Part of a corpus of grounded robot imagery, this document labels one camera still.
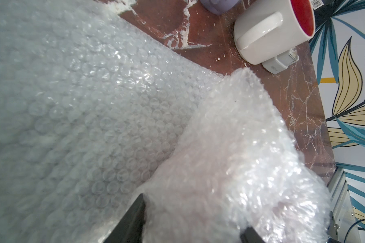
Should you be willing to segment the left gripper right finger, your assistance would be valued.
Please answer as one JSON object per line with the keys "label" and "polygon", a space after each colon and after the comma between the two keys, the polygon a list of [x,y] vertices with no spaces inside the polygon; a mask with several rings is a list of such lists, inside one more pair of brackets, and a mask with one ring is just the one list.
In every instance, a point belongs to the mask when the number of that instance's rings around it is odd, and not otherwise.
{"label": "left gripper right finger", "polygon": [[248,227],[241,235],[242,243],[265,243],[253,227]]}

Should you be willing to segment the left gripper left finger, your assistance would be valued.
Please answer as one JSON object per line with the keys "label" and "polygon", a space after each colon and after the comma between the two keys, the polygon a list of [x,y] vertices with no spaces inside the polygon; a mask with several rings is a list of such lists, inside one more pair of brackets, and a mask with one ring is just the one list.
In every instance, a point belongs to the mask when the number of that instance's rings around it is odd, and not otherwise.
{"label": "left gripper left finger", "polygon": [[141,193],[104,243],[142,243],[146,202]]}

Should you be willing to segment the clear bubble wrap sheet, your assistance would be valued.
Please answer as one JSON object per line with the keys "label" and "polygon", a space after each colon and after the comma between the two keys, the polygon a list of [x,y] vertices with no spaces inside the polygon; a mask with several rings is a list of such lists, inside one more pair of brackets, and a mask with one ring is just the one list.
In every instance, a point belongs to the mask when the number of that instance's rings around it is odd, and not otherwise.
{"label": "clear bubble wrap sheet", "polygon": [[330,195],[260,79],[219,76],[96,1],[0,1],[0,243],[324,243]]}

